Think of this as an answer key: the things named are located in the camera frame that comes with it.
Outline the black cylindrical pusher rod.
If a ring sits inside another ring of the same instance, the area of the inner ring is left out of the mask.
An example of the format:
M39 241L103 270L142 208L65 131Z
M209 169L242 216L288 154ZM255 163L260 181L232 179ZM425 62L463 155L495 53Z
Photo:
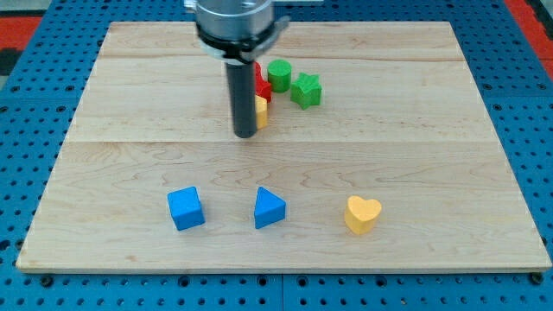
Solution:
M254 70L253 63L226 64L232 127L240 138L250 138L257 132Z

